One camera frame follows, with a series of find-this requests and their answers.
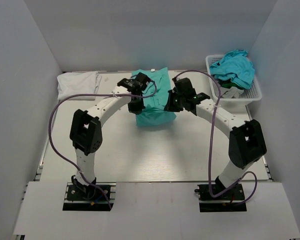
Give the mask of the teal green t-shirt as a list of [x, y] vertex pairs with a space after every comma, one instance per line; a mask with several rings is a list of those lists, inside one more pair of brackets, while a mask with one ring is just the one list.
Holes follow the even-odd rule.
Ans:
[[146, 90], [142, 92], [144, 96], [151, 94], [154, 94], [154, 96], [143, 100], [145, 108], [142, 113], [135, 116], [136, 125], [138, 127], [154, 127], [173, 122], [177, 117], [176, 114], [164, 111], [168, 102], [168, 91], [171, 90], [168, 69], [166, 67], [157, 71], [138, 69], [133, 71], [131, 75], [136, 76], [138, 73], [147, 75], [155, 82], [155, 85], [150, 83]]

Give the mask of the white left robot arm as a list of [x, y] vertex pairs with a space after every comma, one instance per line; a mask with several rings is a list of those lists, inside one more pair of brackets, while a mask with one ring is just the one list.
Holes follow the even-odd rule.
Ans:
[[135, 115], [145, 109], [143, 91], [152, 80], [144, 73], [138, 73], [134, 79], [124, 78], [110, 94], [95, 106], [83, 111], [75, 111], [70, 129], [70, 139], [75, 148], [76, 164], [79, 169], [71, 179], [84, 199], [95, 196], [97, 178], [94, 170], [95, 153], [100, 148], [103, 135], [102, 127], [121, 107], [127, 105], [128, 111]]

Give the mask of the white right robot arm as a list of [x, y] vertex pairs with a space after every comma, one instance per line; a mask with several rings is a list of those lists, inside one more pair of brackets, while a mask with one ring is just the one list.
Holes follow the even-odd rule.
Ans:
[[174, 80], [174, 88], [168, 91], [165, 106], [167, 112], [186, 110], [211, 123], [228, 138], [229, 162], [223, 172], [215, 179], [215, 191], [211, 194], [226, 200], [234, 193], [244, 173], [262, 156], [267, 147], [260, 123], [252, 119], [243, 120], [234, 116], [216, 103], [205, 93], [196, 93], [190, 79]]

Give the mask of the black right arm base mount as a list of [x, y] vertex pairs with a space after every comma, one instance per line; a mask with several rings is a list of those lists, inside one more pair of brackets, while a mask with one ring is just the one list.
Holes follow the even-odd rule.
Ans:
[[198, 196], [199, 211], [201, 213], [230, 213], [230, 212], [246, 212], [245, 193], [242, 185], [227, 191], [218, 197], [212, 197], [209, 192], [208, 184], [199, 184], [194, 190]]

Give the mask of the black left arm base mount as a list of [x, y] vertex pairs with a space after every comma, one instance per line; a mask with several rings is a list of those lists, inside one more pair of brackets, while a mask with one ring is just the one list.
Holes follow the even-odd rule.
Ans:
[[77, 211], [77, 212], [110, 212], [115, 203], [116, 184], [106, 183], [99, 185], [104, 191], [109, 200], [111, 207], [102, 192], [93, 188], [89, 193], [83, 193], [72, 183], [67, 183], [65, 190], [63, 211]]

